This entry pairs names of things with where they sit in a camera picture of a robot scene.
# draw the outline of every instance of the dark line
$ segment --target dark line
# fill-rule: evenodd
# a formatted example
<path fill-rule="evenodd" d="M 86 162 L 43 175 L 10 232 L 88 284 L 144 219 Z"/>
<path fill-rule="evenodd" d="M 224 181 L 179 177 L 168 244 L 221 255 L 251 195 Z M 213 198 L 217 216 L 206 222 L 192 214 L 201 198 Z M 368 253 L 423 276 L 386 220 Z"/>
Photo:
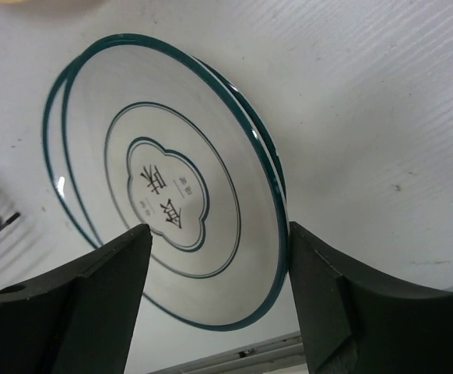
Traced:
<path fill-rule="evenodd" d="M 15 221 L 19 217 L 21 217 L 21 213 L 19 213 L 19 212 L 14 213 L 7 221 L 5 221 L 5 225 L 11 224 L 13 221 Z"/>
<path fill-rule="evenodd" d="M 181 197 L 185 198 L 185 196 L 183 196 L 183 192 L 180 190 L 180 187 L 178 187 L 177 181 L 175 181 L 175 180 L 173 179 L 173 182 L 174 182 L 174 185 L 177 186 L 178 191 L 180 191 Z"/>

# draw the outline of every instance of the white plate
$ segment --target white plate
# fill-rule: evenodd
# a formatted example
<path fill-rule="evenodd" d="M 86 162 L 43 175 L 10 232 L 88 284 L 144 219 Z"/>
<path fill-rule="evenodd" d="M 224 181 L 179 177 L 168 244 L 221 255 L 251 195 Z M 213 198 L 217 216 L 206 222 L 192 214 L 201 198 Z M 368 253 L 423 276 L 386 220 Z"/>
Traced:
<path fill-rule="evenodd" d="M 49 114 L 63 82 L 57 138 Z M 149 300 L 210 330 L 247 326 L 272 306 L 288 235 L 278 175 L 248 115 L 196 60 L 139 35 L 96 42 L 57 81 L 44 139 L 52 183 L 74 187 L 72 201 L 58 196 L 94 246 L 152 228 Z M 62 175 L 52 143 L 64 147 Z"/>

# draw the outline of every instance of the plate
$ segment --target plate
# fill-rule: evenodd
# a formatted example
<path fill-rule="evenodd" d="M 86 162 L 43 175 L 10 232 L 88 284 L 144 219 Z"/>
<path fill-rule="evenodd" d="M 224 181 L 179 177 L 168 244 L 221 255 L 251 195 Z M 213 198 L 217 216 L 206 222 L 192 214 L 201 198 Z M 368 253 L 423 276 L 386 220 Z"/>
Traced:
<path fill-rule="evenodd" d="M 95 248 L 149 224 L 145 296 L 162 310 L 235 330 L 272 306 L 288 236 L 279 176 L 249 115 L 192 57 L 141 35 L 96 42 L 55 83 L 44 145 L 61 204 Z"/>

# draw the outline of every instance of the stacked plate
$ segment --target stacked plate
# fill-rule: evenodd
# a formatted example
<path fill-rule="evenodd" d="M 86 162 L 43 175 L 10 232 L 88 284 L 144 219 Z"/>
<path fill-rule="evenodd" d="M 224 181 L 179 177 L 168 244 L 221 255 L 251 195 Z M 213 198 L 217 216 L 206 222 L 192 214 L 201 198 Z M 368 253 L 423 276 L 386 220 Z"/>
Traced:
<path fill-rule="evenodd" d="M 282 168 L 255 110 L 213 68 L 151 37 L 91 45 L 48 96 L 44 157 L 80 234 L 146 223 L 145 294 L 207 330 L 263 316 L 286 275 Z"/>

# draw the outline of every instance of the green ring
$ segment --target green ring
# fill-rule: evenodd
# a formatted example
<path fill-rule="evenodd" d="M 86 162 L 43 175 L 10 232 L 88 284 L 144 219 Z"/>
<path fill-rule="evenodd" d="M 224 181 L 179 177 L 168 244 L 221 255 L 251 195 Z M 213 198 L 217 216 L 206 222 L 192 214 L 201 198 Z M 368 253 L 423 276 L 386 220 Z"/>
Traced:
<path fill-rule="evenodd" d="M 153 254 L 150 255 L 153 258 L 153 260 L 156 261 L 157 263 L 159 263 L 162 267 L 165 267 L 169 271 L 172 271 L 175 274 L 181 275 L 182 277 L 195 278 L 195 279 L 207 279 L 207 278 L 215 277 L 216 275 L 219 275 L 224 270 L 226 270 L 227 267 L 232 263 L 232 261 L 234 261 L 234 258 L 235 258 L 236 254 L 237 254 L 238 246 L 239 246 L 239 243 L 240 243 L 240 240 L 241 240 L 241 231 L 242 231 L 241 222 L 242 222 L 242 220 L 241 220 L 241 212 L 240 212 L 240 208 L 239 208 L 239 202 L 238 202 L 238 198 L 237 198 L 237 191 L 235 190 L 235 186 L 232 183 L 232 178 L 230 177 L 230 173 L 229 173 L 227 167 L 225 166 L 225 164 L 223 163 L 223 160 L 219 156 L 218 152 L 216 151 L 216 148 L 211 144 L 211 142 L 209 142 L 209 139 L 204 135 L 204 133 L 202 133 L 202 131 L 196 125 L 194 125 L 194 123 L 192 121 L 190 121 L 187 117 L 182 115 L 182 113 L 180 113 L 178 111 L 175 111 L 174 109 L 169 108 L 169 107 L 167 107 L 166 105 L 163 105 L 163 104 L 158 104 L 158 103 L 153 103 L 153 102 L 138 102 L 138 103 L 127 105 L 126 107 L 124 107 L 123 109 L 121 109 L 119 111 L 119 113 L 116 115 L 116 117 L 114 117 L 114 119 L 111 122 L 111 125 L 109 126 L 109 129 L 107 130 L 105 147 L 104 147 L 104 166 L 105 166 L 105 169 L 106 169 L 106 171 L 105 171 L 106 172 L 106 179 L 107 179 L 107 184 L 109 185 L 109 191 L 111 192 L 111 198 L 112 198 L 113 204 L 116 207 L 116 210 L 118 211 L 119 217 L 123 221 L 123 224 L 129 230 L 130 227 L 129 227 L 128 223 L 126 222 L 126 219 L 124 218 L 121 210 L 119 209 L 119 205 L 116 203 L 116 199 L 114 197 L 114 194 L 112 193 L 111 182 L 109 181 L 109 178 L 107 177 L 107 175 L 108 175 L 108 171 L 107 171 L 107 139 L 109 138 L 109 136 L 111 134 L 111 131 L 112 131 L 113 127 L 115 126 L 115 123 L 116 123 L 115 120 L 117 120 L 118 116 L 120 114 L 124 114 L 128 109 L 137 108 L 138 106 L 154 106 L 156 108 L 161 108 L 163 110 L 169 111 L 170 113 L 172 113 L 172 114 L 176 115 L 177 117 L 181 118 L 182 121 L 184 121 L 189 126 L 191 126 L 204 139 L 204 141 L 208 144 L 209 148 L 211 148 L 211 151 L 215 154 L 216 158 L 218 159 L 219 163 L 221 164 L 221 167 L 223 168 L 223 171 L 225 172 L 225 175 L 227 176 L 228 182 L 230 184 L 230 188 L 232 189 L 232 193 L 234 195 L 235 210 L 237 212 L 237 237 L 235 239 L 234 250 L 231 252 L 230 257 L 228 258 L 228 260 L 220 268 L 218 268 L 217 270 L 214 270 L 214 271 L 206 273 L 206 274 L 197 275 L 197 274 L 185 273 L 184 271 L 180 271 L 180 270 L 174 269 L 173 267 L 167 265 L 164 261 L 160 260 L 159 258 L 154 256 Z"/>
<path fill-rule="evenodd" d="M 111 193 L 111 198 L 112 198 L 112 202 L 114 204 L 114 206 L 116 207 L 116 210 L 118 211 L 119 213 L 119 217 L 122 219 L 123 223 L 125 224 L 126 228 L 129 230 L 130 227 L 128 226 L 128 223 L 126 222 L 126 219 L 123 215 L 123 213 L 121 212 L 121 209 L 119 208 L 119 205 L 116 201 L 116 198 L 114 196 L 114 193 L 113 193 L 113 190 L 112 190 L 112 186 L 111 186 L 111 180 L 109 179 L 109 171 L 108 171 L 108 167 L 107 167 L 107 148 L 108 148 L 108 144 L 109 144 L 109 139 L 111 137 L 111 133 L 112 133 L 112 129 L 116 126 L 116 124 L 118 123 L 118 120 L 126 113 L 128 113 L 130 110 L 134 109 L 134 108 L 144 108 L 144 107 L 149 107 L 149 108 L 159 108 L 161 110 L 164 110 L 164 111 L 167 111 L 168 113 L 171 113 L 172 115 L 175 115 L 177 117 L 179 117 L 179 119 L 181 119 L 182 121 L 184 121 L 185 123 L 187 123 L 187 125 L 190 125 L 194 130 L 198 131 L 199 135 L 202 135 L 202 138 L 205 138 L 203 134 L 201 134 L 200 130 L 198 130 L 196 128 L 196 126 L 190 121 L 188 120 L 188 118 L 186 118 L 184 115 L 182 115 L 181 113 L 179 113 L 178 111 L 175 111 L 174 109 L 172 108 L 169 108 L 167 107 L 166 105 L 162 105 L 162 104 L 159 104 L 159 103 L 154 103 L 154 102 L 150 102 L 150 101 L 140 101 L 140 102 L 137 102 L 137 103 L 133 103 L 133 104 L 130 104 L 130 105 L 127 105 L 126 107 L 124 107 L 123 109 L 121 109 L 117 114 L 116 116 L 113 118 L 113 120 L 111 121 L 111 125 L 109 126 L 109 129 L 107 130 L 107 134 L 105 136 L 105 144 L 104 144 L 104 168 L 105 168 L 105 175 L 106 175 L 106 181 L 107 181 L 107 185 L 109 186 L 109 191 Z M 209 143 L 209 141 L 207 139 L 205 139 L 208 146 L 211 147 L 212 144 Z M 191 162 L 191 160 L 188 159 L 188 157 L 186 157 L 185 155 L 181 155 L 182 157 L 185 157 L 188 161 L 189 164 L 191 164 L 191 166 L 193 168 L 195 168 L 195 170 L 197 171 L 196 174 L 198 174 L 198 179 L 199 181 L 201 181 L 202 183 L 202 186 L 204 186 L 204 188 L 202 188 L 203 192 L 204 192 L 204 196 L 205 196 L 205 201 L 204 201 L 204 207 L 205 207 L 205 211 L 203 212 L 203 215 L 202 215 L 202 218 L 200 219 L 201 221 L 201 225 L 202 225 L 202 228 L 203 228 L 203 231 L 205 233 L 205 219 L 207 218 L 208 216 L 208 213 L 209 213 L 209 192 L 208 192 L 208 188 L 205 184 L 205 181 L 204 181 L 204 178 L 202 177 L 202 174 L 200 173 L 199 170 L 197 170 L 197 167 L 195 166 L 195 164 L 193 162 Z M 221 161 L 221 159 L 219 159 L 219 162 L 222 164 L 223 166 L 223 169 L 226 169 L 223 165 L 223 162 Z M 232 187 L 232 190 L 233 190 L 233 193 L 234 193 L 234 198 L 236 199 L 236 193 L 235 193 L 235 188 L 233 187 L 232 183 L 231 183 L 231 180 L 230 180 L 230 176 L 228 175 L 228 172 L 226 171 L 226 175 L 227 177 L 229 178 L 229 182 L 230 182 L 230 186 Z M 128 195 L 131 196 L 131 193 L 129 191 L 129 180 L 128 180 Z M 134 202 L 132 200 L 132 197 L 130 197 L 130 204 L 132 205 L 132 208 L 133 210 L 135 211 L 135 214 L 137 215 L 137 217 L 140 219 L 140 221 L 144 221 L 141 217 L 139 217 L 138 213 L 136 212 L 136 209 L 135 209 L 135 206 L 134 206 Z M 199 250 L 201 247 L 202 247 L 202 244 L 204 243 L 204 240 L 205 240 L 205 234 L 203 235 L 202 237 L 202 240 L 200 241 L 200 243 L 198 245 L 194 245 L 194 248 L 193 249 L 183 249 L 181 248 L 180 246 L 177 246 L 175 245 L 175 243 L 173 243 L 172 241 L 170 241 L 166 235 L 164 235 L 162 232 L 160 231 L 157 231 L 157 230 L 154 230 L 153 228 L 151 228 L 151 231 L 153 233 L 155 233 L 156 235 L 159 235 L 160 237 L 164 238 L 164 240 L 166 240 L 170 245 L 172 245 L 174 248 L 180 250 L 180 251 L 183 251 L 183 252 L 195 252 L 197 250 Z"/>
<path fill-rule="evenodd" d="M 200 228 L 201 228 L 200 231 L 201 231 L 202 235 L 199 235 L 199 239 L 193 245 L 189 245 L 188 247 L 180 246 L 179 244 L 171 241 L 162 231 L 156 230 L 154 228 L 150 228 L 150 230 L 154 234 L 159 235 L 169 245 L 171 245 L 172 247 L 174 247 L 178 251 L 182 251 L 182 252 L 185 252 L 185 253 L 197 252 L 198 250 L 200 250 L 200 248 L 202 248 L 202 245 L 204 244 L 204 241 L 205 241 L 206 232 L 207 232 L 207 230 L 205 229 L 205 219 L 209 215 L 209 193 L 208 193 L 207 185 L 204 182 L 204 178 L 202 177 L 201 172 L 197 169 L 195 164 L 188 157 L 186 157 L 184 154 L 182 154 L 180 152 L 177 152 L 175 150 L 168 150 L 167 148 L 164 148 L 156 140 L 148 138 L 146 136 L 140 136 L 140 137 L 138 137 L 136 139 L 133 139 L 133 141 L 130 143 L 130 145 L 128 147 L 128 152 L 127 152 L 127 156 L 126 156 L 126 168 L 127 168 L 128 175 L 129 175 L 128 183 L 126 185 L 126 190 L 127 190 L 127 194 L 128 194 L 128 199 L 129 199 L 130 205 L 132 206 L 132 209 L 133 209 L 133 213 L 137 216 L 137 218 L 141 222 L 146 222 L 146 220 L 143 217 L 140 217 L 140 213 L 139 213 L 138 209 L 136 209 L 136 206 L 135 206 L 135 201 L 134 201 L 133 193 L 132 193 L 132 189 L 131 189 L 132 181 L 134 180 L 134 178 L 132 176 L 132 171 L 130 169 L 131 157 L 132 157 L 133 151 L 136 149 L 136 147 L 134 148 L 134 145 L 137 144 L 137 146 L 138 146 L 139 144 L 142 144 L 142 143 L 139 143 L 139 142 L 142 142 L 142 141 L 145 141 L 145 140 L 147 140 L 148 142 L 151 142 L 151 144 L 155 148 L 157 148 L 158 150 L 163 152 L 165 157 L 170 155 L 170 154 L 173 154 L 174 157 L 178 158 L 178 160 L 181 160 L 181 162 L 185 163 L 187 165 L 187 167 L 190 170 L 192 170 L 192 173 L 194 173 L 195 177 L 200 181 L 199 184 L 201 185 L 201 192 L 202 192 L 202 194 L 204 196 L 204 198 L 202 200 L 202 202 L 203 202 L 202 213 L 201 213 L 201 217 L 199 218 L 199 222 L 200 222 L 199 225 L 200 225 Z M 107 154 L 105 154 L 104 159 L 105 159 L 105 161 L 107 163 Z M 109 182 L 109 178 L 107 176 L 107 172 L 106 172 L 106 179 L 107 179 L 107 182 Z M 115 202 L 114 194 L 112 193 L 112 191 L 111 191 L 111 197 L 113 198 L 113 201 Z"/>
<path fill-rule="evenodd" d="M 62 200 L 62 197 L 58 193 L 55 182 L 54 182 L 54 173 L 50 165 L 50 155 L 48 152 L 48 115 L 51 110 L 51 105 L 53 104 L 55 95 L 57 92 L 60 90 L 61 85 L 65 82 L 65 92 L 64 92 L 64 97 L 62 101 L 62 117 L 61 117 L 61 123 L 62 123 L 62 135 L 63 135 L 63 146 L 65 149 L 65 160 L 67 162 L 68 166 L 68 172 L 69 175 L 72 178 L 72 183 L 73 187 L 75 190 L 76 198 L 78 199 L 80 206 L 82 208 L 83 214 L 85 215 L 85 218 L 89 222 L 89 226 L 93 229 L 93 225 L 91 224 L 90 220 L 88 219 L 88 215 L 86 212 L 85 207 L 83 206 L 83 202 L 80 199 L 79 196 L 79 191 L 76 187 L 76 180 L 74 178 L 74 175 L 72 174 L 72 167 L 70 164 L 70 160 L 68 157 L 68 147 L 67 147 L 67 136 L 65 133 L 66 130 L 66 113 L 67 113 L 67 107 L 68 107 L 68 96 L 70 93 L 70 90 L 72 88 L 72 84 L 74 82 L 74 79 L 76 75 L 78 74 L 79 70 L 83 67 L 83 65 L 91 58 L 93 57 L 96 53 L 113 47 L 113 46 L 118 46 L 118 45 L 136 45 L 140 47 L 146 47 L 146 48 L 151 48 L 156 51 L 160 51 L 161 53 L 164 53 L 165 55 L 170 56 L 171 58 L 175 59 L 176 61 L 180 62 L 182 65 L 187 66 L 192 72 L 197 74 L 206 84 L 209 85 L 211 89 L 213 89 L 216 94 L 222 99 L 223 103 L 230 109 L 236 120 L 239 122 L 241 125 L 242 129 L 244 130 L 246 136 L 249 138 L 251 141 L 252 146 L 255 149 L 256 154 L 258 155 L 259 160 L 262 163 L 262 167 L 264 168 L 266 178 L 269 181 L 269 186 L 272 192 L 272 197 L 273 201 L 275 204 L 276 208 L 276 215 L 277 215 L 277 222 L 278 222 L 278 228 L 279 228 L 279 260 L 278 260 L 278 265 L 277 265 L 277 271 L 275 275 L 275 279 L 272 283 L 272 286 L 270 288 L 270 291 L 265 298 L 264 302 L 260 304 L 260 306 L 252 313 L 250 316 L 237 321 L 235 323 L 228 323 L 225 325 L 205 325 L 202 323 L 196 323 L 194 321 L 189 321 L 187 319 L 184 319 L 174 313 L 172 313 L 170 310 L 165 309 L 163 306 L 157 304 L 154 300 L 152 300 L 151 297 L 148 295 L 144 296 L 152 302 L 155 306 L 157 306 L 159 309 L 163 310 L 164 312 L 168 313 L 169 315 L 173 316 L 174 318 L 187 323 L 191 326 L 196 326 L 205 330 L 213 330 L 213 331 L 231 331 L 231 330 L 238 330 L 241 328 L 244 328 L 246 326 L 251 325 L 252 323 L 256 322 L 258 319 L 263 317 L 273 306 L 275 303 L 276 299 L 278 298 L 278 295 L 282 289 L 283 282 L 285 280 L 286 276 L 286 270 L 287 270 L 287 264 L 286 264 L 286 256 L 287 256 L 287 246 L 288 246 L 288 237 L 289 237 L 289 229 L 287 225 L 287 219 L 286 219 L 286 213 L 285 213 L 285 201 L 284 201 L 284 195 L 283 192 L 280 191 L 279 186 L 278 186 L 278 178 L 276 171 L 270 164 L 270 159 L 269 155 L 266 154 L 266 152 L 263 150 L 262 145 L 260 144 L 259 140 L 256 138 L 256 136 L 252 132 L 252 126 L 249 122 L 248 117 L 244 114 L 244 112 L 239 108 L 238 104 L 235 102 L 235 100 L 231 97 L 231 93 L 226 89 L 220 82 L 214 78 L 210 72 L 208 72 L 204 67 L 202 67 L 196 60 L 194 60 L 191 56 L 185 54 L 184 52 L 176 49 L 175 47 L 164 43 L 162 41 L 159 41 L 157 39 L 154 39 L 152 37 L 146 37 L 143 35 L 138 35 L 138 34 L 117 34 L 117 35 L 112 35 L 109 37 L 105 37 L 103 39 L 100 39 L 99 41 L 95 42 L 92 44 L 90 47 L 88 47 L 77 59 L 75 59 L 67 68 L 64 69 L 64 71 L 61 73 L 61 75 L 58 77 L 58 79 L 55 81 L 54 86 L 51 89 L 51 92 L 48 95 L 47 98 L 47 103 L 45 105 L 45 111 L 44 111 L 44 120 L 43 120 L 43 147 L 44 147 L 44 157 L 45 157 L 45 162 L 47 163 L 47 172 L 51 180 L 51 184 L 54 187 L 54 191 L 56 192 L 56 195 L 62 205 L 62 207 L 65 209 L 66 213 L 68 214 L 69 218 L 75 225 L 75 227 L 80 231 L 82 236 L 90 243 L 95 249 L 97 248 L 97 245 L 94 245 L 95 243 L 88 237 L 88 235 L 81 229 L 79 224 L 77 223 L 76 219 L 72 216 L 72 213 L 69 211 L 67 205 L 65 202 Z"/>

